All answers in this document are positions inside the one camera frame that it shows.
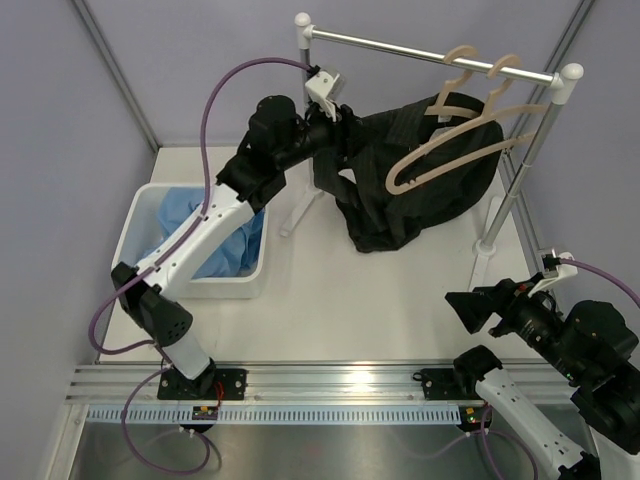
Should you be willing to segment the dark striped shirt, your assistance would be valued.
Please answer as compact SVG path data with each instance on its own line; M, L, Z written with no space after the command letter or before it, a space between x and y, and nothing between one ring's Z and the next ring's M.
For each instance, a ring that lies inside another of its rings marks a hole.
M441 121L427 114L435 101L429 97L362 118L352 138L352 156L333 148L315 155L314 184L334 197L357 251L396 251L424 229L466 212L489 188L501 156L498 151L402 195L386 190L387 174L396 162L433 139L437 130L463 124L461 117Z

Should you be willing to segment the beige hanger with dark shirt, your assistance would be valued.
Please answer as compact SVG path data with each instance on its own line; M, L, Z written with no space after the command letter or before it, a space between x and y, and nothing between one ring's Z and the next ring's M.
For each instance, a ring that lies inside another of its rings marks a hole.
M452 65L455 60L461 58L474 58L478 55L478 50L472 45L459 45L444 55L443 63ZM439 91L435 103L428 106L425 116L436 116L440 122L446 122L453 117L459 117L467 120L477 118L480 113L470 107L459 105L457 100L462 99L458 89L464 86L473 76L472 70L465 70L464 73L453 79L446 80Z

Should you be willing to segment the light blue shirt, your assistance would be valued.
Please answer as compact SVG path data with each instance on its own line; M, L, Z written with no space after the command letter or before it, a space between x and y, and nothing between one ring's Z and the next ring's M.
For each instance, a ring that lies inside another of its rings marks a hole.
M156 221L161 238L140 256L145 258L171 236L198 210L204 199L203 188L173 187L164 196ZM236 229L200 266L193 280L201 278L232 278L254 268L260 252L264 211Z

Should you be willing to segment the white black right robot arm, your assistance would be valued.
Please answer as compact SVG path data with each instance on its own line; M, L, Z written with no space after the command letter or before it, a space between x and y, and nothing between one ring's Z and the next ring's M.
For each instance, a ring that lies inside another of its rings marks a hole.
M538 276L510 279L445 299L466 330L478 332L492 315L491 336L515 334L553 367L574 392L571 401L590 428L596 454L561 431L515 384L497 356L476 346L453 362L454 388L478 396L519 436L537 469L551 479L636 479L639 476L639 370L629 360L639 344L607 302L585 300L561 316L538 289Z

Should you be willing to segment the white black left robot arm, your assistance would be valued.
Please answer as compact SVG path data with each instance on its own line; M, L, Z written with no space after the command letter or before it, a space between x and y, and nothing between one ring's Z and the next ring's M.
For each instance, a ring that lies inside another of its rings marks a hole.
M178 302L205 260L286 185L286 170L324 149L346 154L358 117L346 106L319 100L299 115L282 95L261 100L235 155L206 188L202 206L157 253L135 266L116 265L111 279L123 311L164 357L164 376L201 399L220 390L221 374L192 331L193 317Z

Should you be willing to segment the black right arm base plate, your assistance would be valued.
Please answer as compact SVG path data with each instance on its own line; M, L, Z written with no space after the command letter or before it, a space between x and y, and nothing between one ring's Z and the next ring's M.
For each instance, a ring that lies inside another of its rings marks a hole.
M454 370L449 368L423 368L412 374L421 386L426 400L476 400L475 393L465 391L457 381Z

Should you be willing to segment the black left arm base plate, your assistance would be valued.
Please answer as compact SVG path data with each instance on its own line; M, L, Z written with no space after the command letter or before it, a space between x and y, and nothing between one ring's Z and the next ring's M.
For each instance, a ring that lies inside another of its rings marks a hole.
M247 371L240 368L206 370L190 380L172 368L163 372L157 389L157 399L164 401L217 400L241 401L245 398Z

